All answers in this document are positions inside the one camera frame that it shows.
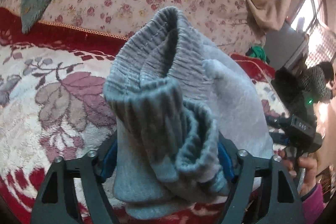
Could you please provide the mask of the pink sleeve forearm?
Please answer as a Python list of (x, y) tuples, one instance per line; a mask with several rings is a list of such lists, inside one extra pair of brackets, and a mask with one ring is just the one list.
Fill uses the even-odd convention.
[(325, 208), (321, 184), (315, 184), (309, 193), (301, 197), (301, 201), (305, 223), (315, 223)]

